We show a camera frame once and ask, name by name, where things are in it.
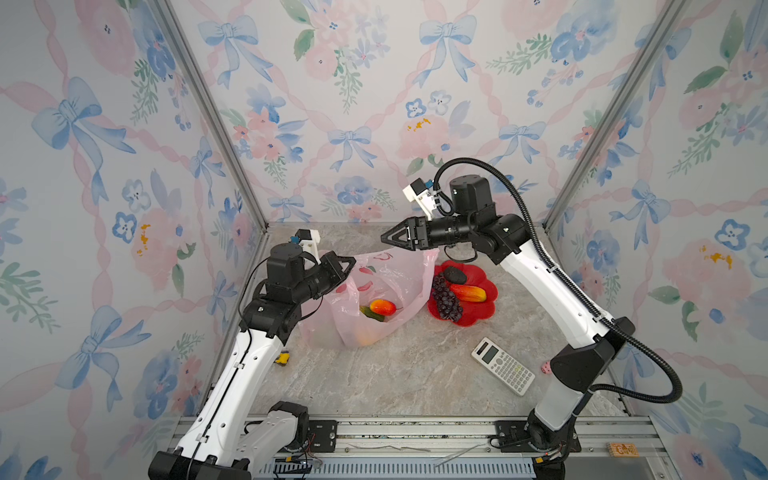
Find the white scientific calculator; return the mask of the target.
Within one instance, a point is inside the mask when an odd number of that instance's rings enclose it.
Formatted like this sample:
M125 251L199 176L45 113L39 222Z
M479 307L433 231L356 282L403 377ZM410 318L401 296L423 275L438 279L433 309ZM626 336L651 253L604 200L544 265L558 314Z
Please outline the white scientific calculator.
M472 357L518 396L524 396L535 380L530 369L487 337L478 342Z

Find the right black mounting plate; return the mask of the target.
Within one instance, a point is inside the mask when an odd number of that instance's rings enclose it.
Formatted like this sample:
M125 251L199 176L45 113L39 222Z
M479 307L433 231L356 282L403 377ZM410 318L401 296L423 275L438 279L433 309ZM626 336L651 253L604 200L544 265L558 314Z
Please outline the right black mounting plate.
M571 419L559 430L551 430L536 419L499 420L494 423L495 434L491 444L504 453L557 454L582 451Z

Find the red flower-shaped plate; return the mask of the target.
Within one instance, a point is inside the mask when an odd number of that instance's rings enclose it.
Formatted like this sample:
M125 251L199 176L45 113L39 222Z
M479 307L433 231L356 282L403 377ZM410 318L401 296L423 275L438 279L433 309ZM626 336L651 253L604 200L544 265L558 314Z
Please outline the red flower-shaped plate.
M446 261L434 268L427 308L438 320L470 327L495 314L497 298L498 289L483 269Z

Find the left corner aluminium post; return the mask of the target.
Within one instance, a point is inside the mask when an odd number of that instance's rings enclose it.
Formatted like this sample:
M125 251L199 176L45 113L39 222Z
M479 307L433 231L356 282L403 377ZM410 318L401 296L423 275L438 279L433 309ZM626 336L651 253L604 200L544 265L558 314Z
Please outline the left corner aluminium post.
M225 132L224 122L218 112L217 105L205 82L203 72L190 47L172 2L151 0L148 4L152 13L158 18L160 29L167 35L172 52L178 57L182 73L185 75L193 98L201 110L203 120L207 123L215 144L220 148L225 164L234 176L234 182L240 189L245 204L258 225L258 231L265 234L268 223L265 221L255 192L249 182L247 171L240 162L233 143Z

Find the right corner aluminium post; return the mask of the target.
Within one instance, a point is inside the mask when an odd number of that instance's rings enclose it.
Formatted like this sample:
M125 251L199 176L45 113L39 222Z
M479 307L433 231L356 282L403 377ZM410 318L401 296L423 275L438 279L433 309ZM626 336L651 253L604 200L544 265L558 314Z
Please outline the right corner aluminium post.
M565 211L583 178L608 141L613 129L621 121L625 110L633 101L640 83L650 73L652 65L663 50L663 46L674 33L688 4L689 1L685 0L669 0L661 4L661 10L656 21L651 24L645 43L633 57L626 77L619 84L604 111L602 120L598 123L594 137L587 142L582 150L574 169L567 177L562 190L556 196L554 205L542 222L543 229L547 234L555 232L559 220L565 217Z

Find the dark purple grape bunch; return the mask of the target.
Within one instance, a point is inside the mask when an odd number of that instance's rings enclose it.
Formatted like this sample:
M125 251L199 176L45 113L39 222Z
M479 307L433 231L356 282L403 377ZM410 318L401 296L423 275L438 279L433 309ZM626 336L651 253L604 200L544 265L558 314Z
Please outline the dark purple grape bunch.
M434 303L438 318L453 323L458 323L462 319L463 307L460 305L460 300L442 274L433 278L430 299Z

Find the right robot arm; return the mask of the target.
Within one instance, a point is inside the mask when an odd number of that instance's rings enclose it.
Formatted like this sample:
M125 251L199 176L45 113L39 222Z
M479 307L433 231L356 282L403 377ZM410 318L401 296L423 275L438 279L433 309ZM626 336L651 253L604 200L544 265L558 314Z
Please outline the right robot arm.
M468 243L520 282L555 320L567 345L550 362L553 379L529 414L520 438L500 447L529 448L565 454L574 438L575 421L589 402L591 387L625 343L579 299L573 285L534 239L534 229L515 214L500 215L489 181L465 175L451 183L450 215L439 214L439 203L426 183L406 186L406 199L422 210L385 232L383 243L410 251Z

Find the small wooden block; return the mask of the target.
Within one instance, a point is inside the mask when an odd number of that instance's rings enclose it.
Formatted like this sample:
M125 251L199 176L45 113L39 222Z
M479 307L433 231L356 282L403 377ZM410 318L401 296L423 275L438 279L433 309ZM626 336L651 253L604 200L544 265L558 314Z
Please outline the small wooden block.
M632 443L609 443L608 453L613 458L639 458L640 452Z

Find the corner aluminium post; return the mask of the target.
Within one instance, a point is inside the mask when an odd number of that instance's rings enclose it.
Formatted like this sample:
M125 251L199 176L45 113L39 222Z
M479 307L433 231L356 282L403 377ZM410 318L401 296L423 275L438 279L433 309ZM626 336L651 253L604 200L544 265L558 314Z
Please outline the corner aluminium post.
M669 0L661 4L661 10L656 21L651 24L645 43L633 57L626 77L619 84L604 111L602 120L598 123L594 137L587 142L582 150L574 169L567 177L562 190L556 196L554 205L542 222L543 229L547 234L555 232L559 220L565 217L565 211L583 178L608 141L613 129L621 121L625 110L633 101L640 83L650 73L652 65L663 50L663 46L674 33L688 4L689 1L685 0Z
M220 148L225 164L234 176L234 182L240 189L245 204L258 225L258 231L265 234L268 223L265 221L255 192L249 182L247 171L240 162L233 143L225 132L224 122L218 112L217 105L205 82L203 72L190 47L172 2L151 0L148 4L152 13L158 18L160 29L167 35L172 52L178 57L182 73L185 75L193 98L201 110L203 120L207 123L215 144Z

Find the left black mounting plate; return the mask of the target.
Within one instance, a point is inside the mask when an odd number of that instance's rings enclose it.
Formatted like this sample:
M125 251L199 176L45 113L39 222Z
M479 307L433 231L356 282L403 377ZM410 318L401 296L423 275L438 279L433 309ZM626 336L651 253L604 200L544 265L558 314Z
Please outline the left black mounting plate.
M338 426L339 422L336 420L310 420L306 429L304 449L310 453L334 453Z

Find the dark avocado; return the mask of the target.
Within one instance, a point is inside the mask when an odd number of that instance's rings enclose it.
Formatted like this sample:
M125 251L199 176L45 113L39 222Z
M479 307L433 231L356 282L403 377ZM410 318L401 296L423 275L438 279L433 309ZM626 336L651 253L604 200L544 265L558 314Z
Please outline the dark avocado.
M442 276L450 284L465 285L467 283L466 274L454 266L446 266L442 271Z

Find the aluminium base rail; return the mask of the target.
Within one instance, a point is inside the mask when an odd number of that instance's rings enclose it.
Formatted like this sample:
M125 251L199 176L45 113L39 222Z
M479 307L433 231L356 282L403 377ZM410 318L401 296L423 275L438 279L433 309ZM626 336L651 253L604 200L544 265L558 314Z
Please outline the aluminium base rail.
M182 422L172 452L195 420ZM678 479L672 455L647 417L580 417L582 451L504 453L494 423L522 417L344 417L334 453L280 451L252 479ZM639 458L613 458L609 443L632 443Z

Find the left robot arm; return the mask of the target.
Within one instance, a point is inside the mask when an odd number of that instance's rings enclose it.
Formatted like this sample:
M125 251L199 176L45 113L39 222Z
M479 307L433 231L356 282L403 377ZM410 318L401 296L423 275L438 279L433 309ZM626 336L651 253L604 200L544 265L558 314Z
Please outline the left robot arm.
M158 452L151 479L252 479L280 451L302 453L309 442L306 407L279 402L253 427L246 418L267 373L307 314L343 285L356 260L318 255L305 241L273 247L266 277L240 315L232 354L201 412L172 452Z

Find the black mounting plate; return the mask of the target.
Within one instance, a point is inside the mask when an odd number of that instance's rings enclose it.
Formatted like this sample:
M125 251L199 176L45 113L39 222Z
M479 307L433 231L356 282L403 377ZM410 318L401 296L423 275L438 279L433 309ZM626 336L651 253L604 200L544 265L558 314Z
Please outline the black mounting plate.
M504 453L557 454L582 451L571 419L559 430L551 430L536 419L499 420L494 423L495 434L491 444Z
M310 453L334 453L338 426L339 422L336 420L310 420L306 429L304 449Z

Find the pink plastic bag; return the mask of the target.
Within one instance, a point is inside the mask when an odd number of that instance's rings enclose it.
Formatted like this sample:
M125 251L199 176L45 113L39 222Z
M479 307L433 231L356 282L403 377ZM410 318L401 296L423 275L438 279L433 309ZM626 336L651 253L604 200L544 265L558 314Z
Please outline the pink plastic bag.
M432 289L436 249L407 251L391 248L359 254L348 279L323 297L317 313L300 323L305 342L319 349L357 349L354 333L368 328L380 340L411 320L427 303ZM365 317L359 310L375 299L397 307L385 322Z

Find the orange red chili pepper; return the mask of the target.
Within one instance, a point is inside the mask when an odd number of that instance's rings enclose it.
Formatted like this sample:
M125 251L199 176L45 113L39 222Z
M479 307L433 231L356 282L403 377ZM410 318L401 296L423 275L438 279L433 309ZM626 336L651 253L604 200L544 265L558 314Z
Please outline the orange red chili pepper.
M451 284L449 289L461 302L483 303L487 301L486 291L478 286Z

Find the green yellow cucumber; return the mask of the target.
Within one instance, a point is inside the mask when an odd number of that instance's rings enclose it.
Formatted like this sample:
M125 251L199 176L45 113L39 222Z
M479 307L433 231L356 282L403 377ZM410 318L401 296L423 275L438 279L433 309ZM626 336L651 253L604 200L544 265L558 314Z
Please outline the green yellow cucumber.
M374 312L370 307L368 306L361 306L359 308L360 312L367 318L376 320L378 322L385 322L386 317L384 315L381 315L379 313Z

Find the small yellow blue toy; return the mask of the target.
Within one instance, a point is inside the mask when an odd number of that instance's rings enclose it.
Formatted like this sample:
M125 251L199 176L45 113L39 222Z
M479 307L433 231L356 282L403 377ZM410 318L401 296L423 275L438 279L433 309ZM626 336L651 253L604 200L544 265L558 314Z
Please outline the small yellow blue toy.
M278 355L274 363L280 366L286 366L290 360L290 357L290 353L287 350L284 350Z

